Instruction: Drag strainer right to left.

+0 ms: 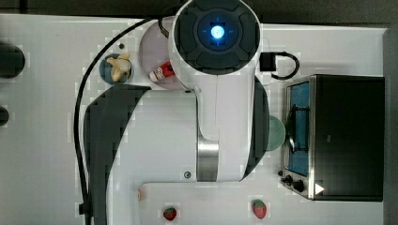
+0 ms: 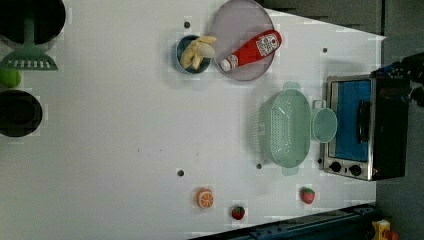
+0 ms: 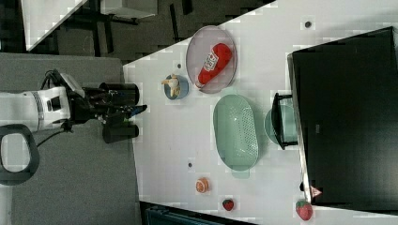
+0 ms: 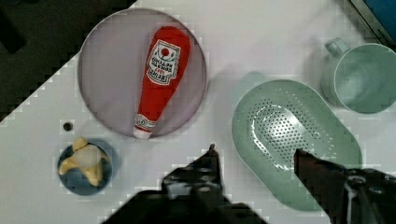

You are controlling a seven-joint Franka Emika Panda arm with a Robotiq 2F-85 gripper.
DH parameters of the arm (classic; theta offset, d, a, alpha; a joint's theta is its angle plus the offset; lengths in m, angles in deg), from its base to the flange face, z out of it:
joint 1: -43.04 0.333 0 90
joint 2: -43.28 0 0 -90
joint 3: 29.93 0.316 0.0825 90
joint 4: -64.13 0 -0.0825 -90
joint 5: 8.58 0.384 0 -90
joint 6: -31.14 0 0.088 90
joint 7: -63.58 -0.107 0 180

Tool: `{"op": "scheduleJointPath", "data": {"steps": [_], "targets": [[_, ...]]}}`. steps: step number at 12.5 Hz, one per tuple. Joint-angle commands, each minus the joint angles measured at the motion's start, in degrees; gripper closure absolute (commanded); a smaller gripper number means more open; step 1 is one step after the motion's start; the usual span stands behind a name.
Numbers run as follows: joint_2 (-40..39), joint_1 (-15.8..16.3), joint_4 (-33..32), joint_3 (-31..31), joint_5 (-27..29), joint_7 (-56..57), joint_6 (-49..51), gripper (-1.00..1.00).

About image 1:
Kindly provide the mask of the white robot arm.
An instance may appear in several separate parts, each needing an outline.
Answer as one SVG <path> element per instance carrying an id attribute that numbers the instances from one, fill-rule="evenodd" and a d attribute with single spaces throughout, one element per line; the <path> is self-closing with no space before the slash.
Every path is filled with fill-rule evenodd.
<path id="1" fill-rule="evenodd" d="M 147 183 L 239 182 L 254 170 L 269 134 L 260 28 L 243 0 L 188 0 L 168 36 L 178 87 L 119 83 L 88 105 L 87 225 L 144 225 Z"/>

